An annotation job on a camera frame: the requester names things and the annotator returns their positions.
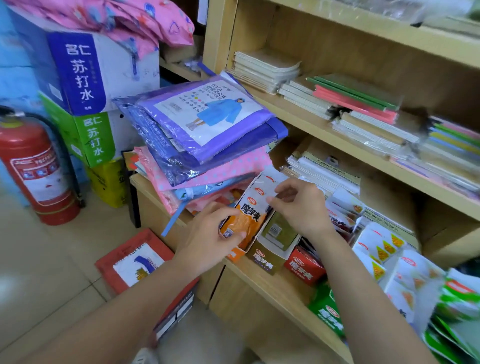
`red snack box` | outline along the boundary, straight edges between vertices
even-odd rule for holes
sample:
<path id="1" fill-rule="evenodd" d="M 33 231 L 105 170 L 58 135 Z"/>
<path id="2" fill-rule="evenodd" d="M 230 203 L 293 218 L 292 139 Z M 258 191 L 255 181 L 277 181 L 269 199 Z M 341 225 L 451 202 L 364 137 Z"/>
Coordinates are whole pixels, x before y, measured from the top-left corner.
<path id="1" fill-rule="evenodd" d="M 310 286 L 313 286 L 326 273 L 325 268 L 301 246 L 293 250 L 290 258 L 285 262 L 285 267 Z"/>
<path id="2" fill-rule="evenodd" d="M 95 266 L 116 294 L 121 294 L 159 266 L 173 258 L 173 252 L 150 229 L 144 230 L 124 245 L 99 259 Z M 192 281 L 170 304 L 159 322 L 167 317 L 195 287 Z"/>

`konjac snack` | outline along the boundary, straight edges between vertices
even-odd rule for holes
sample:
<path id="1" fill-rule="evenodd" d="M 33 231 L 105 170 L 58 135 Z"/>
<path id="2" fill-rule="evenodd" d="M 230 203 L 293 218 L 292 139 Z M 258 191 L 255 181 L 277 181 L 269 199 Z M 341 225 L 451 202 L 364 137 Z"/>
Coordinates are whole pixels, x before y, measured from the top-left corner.
<path id="1" fill-rule="evenodd" d="M 246 250 L 260 231 L 267 216 L 270 206 L 266 198 L 268 196 L 275 197 L 276 187 L 287 179 L 287 176 L 271 166 L 260 173 L 235 206 L 235 208 L 240 210 L 240 214 L 227 218 L 220 228 L 221 234 L 229 238 L 234 233 L 245 231 L 247 236 L 238 247 Z"/>

